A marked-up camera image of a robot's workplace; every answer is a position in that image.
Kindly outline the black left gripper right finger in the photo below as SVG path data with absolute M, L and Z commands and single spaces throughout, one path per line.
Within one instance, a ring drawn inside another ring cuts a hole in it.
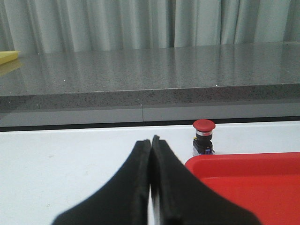
M 150 185 L 157 225 L 258 225 L 250 211 L 198 180 L 155 135 L 150 151 Z

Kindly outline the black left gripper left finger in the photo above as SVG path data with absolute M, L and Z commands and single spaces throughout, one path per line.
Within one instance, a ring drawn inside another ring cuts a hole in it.
M 150 140 L 137 141 L 114 176 L 92 196 L 58 215 L 54 225 L 146 225 Z

